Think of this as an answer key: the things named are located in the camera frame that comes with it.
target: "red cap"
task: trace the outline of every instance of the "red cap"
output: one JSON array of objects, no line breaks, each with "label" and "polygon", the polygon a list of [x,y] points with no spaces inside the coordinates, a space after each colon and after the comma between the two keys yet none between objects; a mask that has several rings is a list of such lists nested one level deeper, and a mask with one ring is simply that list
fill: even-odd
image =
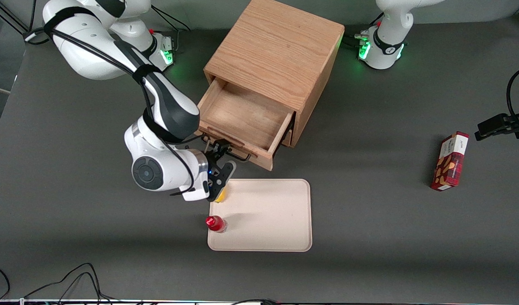
[{"label": "red cap", "polygon": [[225,227],[224,220],[220,216],[209,216],[205,221],[210,230],[223,230]]}]

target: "red box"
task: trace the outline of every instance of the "red box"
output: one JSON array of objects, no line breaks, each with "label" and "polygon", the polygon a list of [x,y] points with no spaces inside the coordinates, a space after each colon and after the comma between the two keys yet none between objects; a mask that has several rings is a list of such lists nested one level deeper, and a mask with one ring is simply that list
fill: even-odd
[{"label": "red box", "polygon": [[457,131],[442,141],[440,156],[430,188],[445,191],[459,185],[468,135]]}]

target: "gray table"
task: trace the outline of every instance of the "gray table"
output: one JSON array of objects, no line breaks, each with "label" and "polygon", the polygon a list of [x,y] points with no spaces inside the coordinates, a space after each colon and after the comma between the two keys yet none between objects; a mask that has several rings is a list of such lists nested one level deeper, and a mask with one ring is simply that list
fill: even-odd
[{"label": "gray table", "polygon": [[[167,76],[195,101],[225,33],[180,37]],[[408,41],[388,71],[342,46],[297,147],[281,147],[272,172],[238,167],[236,178],[310,182],[306,253],[211,251],[207,202],[131,179],[123,133],[144,107],[133,80],[84,79],[53,45],[28,46],[0,121],[0,267],[10,296],[89,261],[104,292],[126,299],[519,303],[519,140],[471,139],[461,185],[428,188],[441,139],[507,111],[519,18],[417,25]],[[513,100],[519,110],[519,79]],[[85,282],[71,297],[93,292]]]}]

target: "wooden cabinet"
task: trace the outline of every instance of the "wooden cabinet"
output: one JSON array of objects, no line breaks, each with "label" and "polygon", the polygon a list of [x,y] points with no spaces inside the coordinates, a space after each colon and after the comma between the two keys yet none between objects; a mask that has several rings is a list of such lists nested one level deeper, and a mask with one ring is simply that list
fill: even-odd
[{"label": "wooden cabinet", "polygon": [[343,25],[274,0],[251,0],[205,66],[199,133],[272,170],[294,147],[331,74]]}]

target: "open drawer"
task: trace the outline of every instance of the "open drawer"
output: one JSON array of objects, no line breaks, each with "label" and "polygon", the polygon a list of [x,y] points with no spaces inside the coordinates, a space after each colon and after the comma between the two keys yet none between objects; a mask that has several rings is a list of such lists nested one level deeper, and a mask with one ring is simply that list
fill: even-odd
[{"label": "open drawer", "polygon": [[232,153],[267,170],[294,112],[267,97],[215,78],[199,102],[200,133],[226,139]]}]

